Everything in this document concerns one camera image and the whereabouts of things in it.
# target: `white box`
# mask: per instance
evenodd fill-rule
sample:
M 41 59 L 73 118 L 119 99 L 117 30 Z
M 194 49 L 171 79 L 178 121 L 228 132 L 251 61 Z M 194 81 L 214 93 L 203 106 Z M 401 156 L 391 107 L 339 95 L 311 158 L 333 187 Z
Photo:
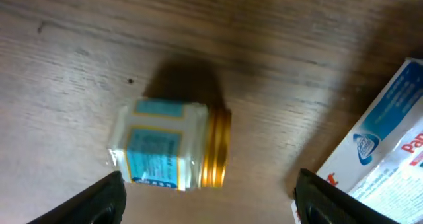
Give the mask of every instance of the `white box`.
M 423 220 L 422 94 L 423 61 L 407 59 L 317 175 L 399 223 Z

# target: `glass jar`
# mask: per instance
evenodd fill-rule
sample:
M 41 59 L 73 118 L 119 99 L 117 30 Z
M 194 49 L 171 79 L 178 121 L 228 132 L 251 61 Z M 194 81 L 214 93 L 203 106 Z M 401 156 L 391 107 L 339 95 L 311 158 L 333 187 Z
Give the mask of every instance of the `glass jar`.
M 141 98 L 119 110 L 108 150 L 126 182 L 222 187 L 230 130 L 226 108 Z

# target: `gold lid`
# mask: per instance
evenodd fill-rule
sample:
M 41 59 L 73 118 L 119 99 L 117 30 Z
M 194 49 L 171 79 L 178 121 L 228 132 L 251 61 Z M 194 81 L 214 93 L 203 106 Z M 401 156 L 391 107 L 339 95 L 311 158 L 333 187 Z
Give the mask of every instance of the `gold lid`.
M 227 109 L 209 109 L 209 113 L 201 186 L 221 188 L 231 141 L 232 114 Z

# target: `brown wood grain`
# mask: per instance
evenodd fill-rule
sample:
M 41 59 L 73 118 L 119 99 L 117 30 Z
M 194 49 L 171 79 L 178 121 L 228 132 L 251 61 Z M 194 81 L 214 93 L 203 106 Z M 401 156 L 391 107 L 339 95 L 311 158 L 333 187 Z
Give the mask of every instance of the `brown wood grain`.
M 108 174 L 116 109 L 149 89 L 224 101 L 229 166 L 221 190 L 127 185 L 123 223 L 293 223 L 298 169 L 316 171 L 419 52 L 422 6 L 0 0 L 0 222 L 26 223 Z

